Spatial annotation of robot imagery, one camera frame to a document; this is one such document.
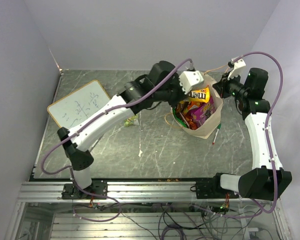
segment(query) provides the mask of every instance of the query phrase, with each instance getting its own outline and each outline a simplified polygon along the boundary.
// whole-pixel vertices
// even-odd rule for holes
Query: gray wall
[[[25,0],[63,69],[224,65],[253,47],[279,0]]]
[[[22,0],[0,0],[0,240],[30,176],[59,70]]]
[[[274,109],[272,128],[283,167],[292,172],[292,184],[282,195],[289,225],[300,240],[300,0],[281,0],[253,47],[278,59],[284,84]],[[249,67],[269,71],[265,98],[273,102],[279,86],[276,65],[266,57],[249,56]]]

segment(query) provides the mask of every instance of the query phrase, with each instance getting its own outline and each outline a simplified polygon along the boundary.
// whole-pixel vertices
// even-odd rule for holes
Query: marker
[[[215,133],[215,136],[214,136],[214,140],[212,142],[212,145],[215,144],[216,142],[216,139],[217,139],[217,136],[218,136],[218,132],[219,132],[219,129],[221,128],[221,123],[218,125],[217,129],[216,129],[216,133]]]

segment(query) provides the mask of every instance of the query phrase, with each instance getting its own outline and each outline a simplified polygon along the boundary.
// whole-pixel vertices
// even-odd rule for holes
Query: whiteboard
[[[109,100],[99,81],[93,80],[48,106],[47,111],[60,128],[70,129],[103,108]]]

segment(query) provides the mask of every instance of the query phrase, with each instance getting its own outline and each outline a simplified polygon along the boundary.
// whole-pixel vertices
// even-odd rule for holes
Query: yellow candy package
[[[193,90],[188,93],[188,101],[207,103],[210,100],[209,87]]]

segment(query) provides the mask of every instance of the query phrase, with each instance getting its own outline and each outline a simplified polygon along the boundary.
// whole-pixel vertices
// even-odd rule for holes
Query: marble tabletop
[[[146,71],[131,70],[63,70],[56,101],[74,90],[99,80],[109,96],[113,96],[126,82],[133,81]],[[221,74],[210,74],[217,81]],[[234,99],[224,99],[221,111],[221,129],[212,145],[215,132],[208,139],[188,135],[182,129],[166,124],[164,116],[170,111],[167,103],[154,110],[139,113],[140,126],[124,127],[120,123],[109,130],[92,150],[94,157],[90,171],[93,178],[200,178],[216,173],[242,175],[252,168],[251,143],[245,122],[238,114]],[[60,140],[59,127],[49,119],[37,166],[43,155]],[[62,147],[47,159],[48,171],[56,171],[70,161]],[[69,178],[64,170],[57,175],[46,175],[36,167],[35,179]]]

